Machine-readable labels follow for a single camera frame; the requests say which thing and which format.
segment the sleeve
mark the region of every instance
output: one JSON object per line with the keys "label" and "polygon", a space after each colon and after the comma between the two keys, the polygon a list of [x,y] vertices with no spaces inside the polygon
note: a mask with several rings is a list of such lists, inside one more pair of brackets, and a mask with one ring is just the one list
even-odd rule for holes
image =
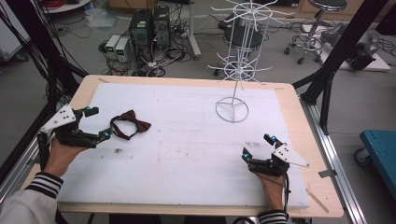
{"label": "sleeve", "polygon": [[62,184],[57,176],[37,173],[25,190],[16,191],[4,203],[0,223],[54,223]]}
{"label": "sleeve", "polygon": [[260,224],[286,224],[286,214],[283,210],[273,210],[269,212],[260,213],[257,218]]}

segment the black and white striped cuff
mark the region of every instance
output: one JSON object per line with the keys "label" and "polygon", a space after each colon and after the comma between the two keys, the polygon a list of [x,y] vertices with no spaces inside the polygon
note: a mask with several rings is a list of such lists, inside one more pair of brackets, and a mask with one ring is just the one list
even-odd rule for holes
{"label": "black and white striped cuff", "polygon": [[265,223],[286,223],[286,214],[283,210],[274,210],[261,213],[257,216],[261,224]]}
{"label": "black and white striped cuff", "polygon": [[26,189],[32,189],[56,199],[63,183],[62,179],[55,175],[39,172]]}

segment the stool seat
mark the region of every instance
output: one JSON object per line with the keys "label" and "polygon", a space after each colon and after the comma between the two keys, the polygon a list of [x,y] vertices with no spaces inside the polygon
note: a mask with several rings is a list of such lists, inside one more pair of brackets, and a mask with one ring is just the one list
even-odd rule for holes
{"label": "stool seat", "polygon": [[346,0],[308,0],[313,6],[327,11],[340,11],[346,8]]}
{"label": "stool seat", "polygon": [[[224,40],[229,45],[231,42],[231,35],[233,34],[233,42],[231,43],[231,45],[232,45],[232,47],[234,47],[236,49],[255,50],[260,47],[260,45],[262,44],[262,39],[263,39],[262,33],[253,30],[253,28],[250,28],[247,43],[243,47],[242,42],[244,39],[244,33],[245,33],[245,26],[235,26],[234,28],[230,27],[224,33]],[[248,42],[249,42],[252,34],[253,34],[253,37],[251,38],[251,43],[248,46]]]}

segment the cardboard box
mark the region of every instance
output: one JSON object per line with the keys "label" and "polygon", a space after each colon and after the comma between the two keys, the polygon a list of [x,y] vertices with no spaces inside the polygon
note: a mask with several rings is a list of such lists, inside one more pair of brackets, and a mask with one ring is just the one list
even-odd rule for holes
{"label": "cardboard box", "polygon": [[109,0],[111,8],[119,9],[137,9],[148,8],[153,9],[157,4],[157,0]]}

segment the blue cart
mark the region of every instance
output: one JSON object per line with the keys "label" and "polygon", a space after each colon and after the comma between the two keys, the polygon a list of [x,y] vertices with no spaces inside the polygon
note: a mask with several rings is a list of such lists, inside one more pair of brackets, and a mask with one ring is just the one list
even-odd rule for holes
{"label": "blue cart", "polygon": [[396,132],[366,130],[360,137],[365,148],[355,152],[356,163],[373,162],[396,200]]}

